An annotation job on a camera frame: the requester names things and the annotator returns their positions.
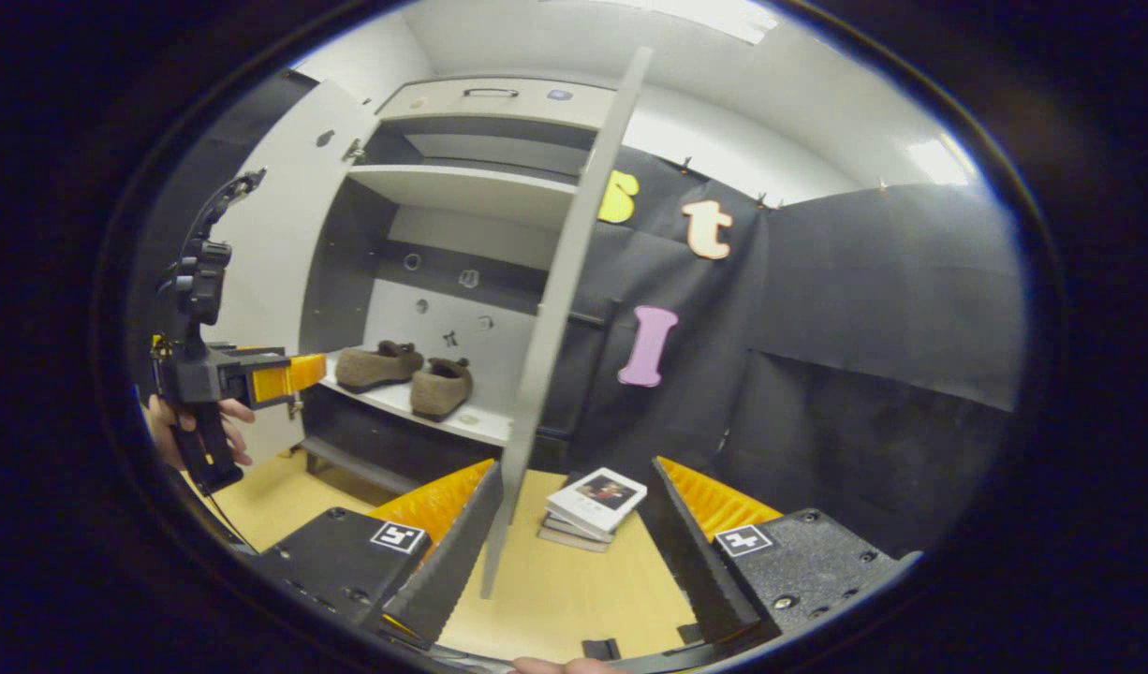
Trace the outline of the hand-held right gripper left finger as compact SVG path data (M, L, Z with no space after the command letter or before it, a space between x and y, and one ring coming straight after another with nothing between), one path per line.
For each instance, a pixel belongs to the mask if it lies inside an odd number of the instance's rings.
M331 508L256 558L258 574L356 630L440 640L501 509L501 462L434 479L372 512Z

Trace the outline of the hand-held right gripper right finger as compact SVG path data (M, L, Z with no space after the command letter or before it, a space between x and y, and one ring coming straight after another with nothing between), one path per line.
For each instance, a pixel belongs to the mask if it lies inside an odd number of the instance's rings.
M664 457L651 463L651 537L712 645L809 630L917 560L886 553L822 509L784 516Z

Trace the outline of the brown fuzzy shoe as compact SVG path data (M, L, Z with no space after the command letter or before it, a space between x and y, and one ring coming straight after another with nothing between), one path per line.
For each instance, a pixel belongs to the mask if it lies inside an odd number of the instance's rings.
M412 375L408 405L414 417L440 423L453 415L472 392L470 359L428 358L427 366Z
M373 350L348 348L340 353L335 378L339 387L348 392L408 384L414 372L424 366L424 355L413 343L383 340Z

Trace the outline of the white shoe cabinet door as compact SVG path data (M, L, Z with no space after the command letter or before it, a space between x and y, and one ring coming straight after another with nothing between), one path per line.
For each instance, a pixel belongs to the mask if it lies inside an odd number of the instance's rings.
M212 227L232 258L209 342L301 350L307 286L331 202L352 165L348 152L377 127L373 113L338 82L277 76L233 104L214 135L242 150L239 172L263 170Z
M479 596L492 598L492 588L501 556L507 543L509 526L514 518L523 478L532 460L541 415L546 402L554 363L560 355L563 334L567 328L571 303L585 263L585 253L598 219L610 175L615 168L626 129L639 101L642 83L653 59L653 51L641 46L629 61L616 94L608 106L607 121L596 133L591 153L580 175L577 192L571 200L544 293L541 294L538 313L533 325L530 342L525 354L522 380L511 411L509 443L501 455L502 499L484 541L484 567L481 572Z

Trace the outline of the white grey shoe cabinet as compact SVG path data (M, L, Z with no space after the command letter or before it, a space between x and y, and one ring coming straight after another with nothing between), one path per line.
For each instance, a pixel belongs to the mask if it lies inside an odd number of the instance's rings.
M463 96L467 88L511 88L520 95ZM300 353L338 351L373 334L413 338L437 357L443 330L457 330L459 343L450 354L473 362L475 406L492 419L491 431L473 432L473 437L503 449L563 222L616 88L575 85L571 99L558 99L553 91L568 90L566 82L414 82L380 110L363 104L375 116L377 127L367 141L352 142L348 150L352 165L340 188L352 184L364 195L389 203L389 216L377 216L374 223L389 227L382 242L400 242L408 256L420 256L414 273L432 271L440 257L447 259L442 301L412 318L406 280L355 282L333 299L310 295L310 276L323 263L317 249L321 227L307 286ZM461 142L481 134L523 152L537 144L571 140L577 183L484 165L360 165L356 154L367 149L378 132L440 134Z

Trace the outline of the white cover book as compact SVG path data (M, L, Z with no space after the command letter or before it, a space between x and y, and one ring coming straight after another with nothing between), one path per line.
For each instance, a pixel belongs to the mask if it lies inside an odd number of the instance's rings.
M600 466L549 495L546 512L588 537L610 541L646 496L646 485Z

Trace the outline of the grey book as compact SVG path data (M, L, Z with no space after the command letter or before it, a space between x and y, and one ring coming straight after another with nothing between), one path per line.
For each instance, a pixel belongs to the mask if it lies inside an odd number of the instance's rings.
M615 530L602 534L585 532L574 522L563 520L560 516L545 512L540 522L538 537L563 547L579 548L592 553L605 553L611 543L615 541Z

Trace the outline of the ceiling light panel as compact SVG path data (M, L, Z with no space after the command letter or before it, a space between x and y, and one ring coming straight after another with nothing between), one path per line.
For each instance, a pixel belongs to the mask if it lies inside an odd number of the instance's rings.
M967 186L977 178L971 158L949 134L908 144L906 154L936 184Z
M745 44L762 39L779 26L779 17L759 0L543 0L545 3L594 3L647 11L691 22Z

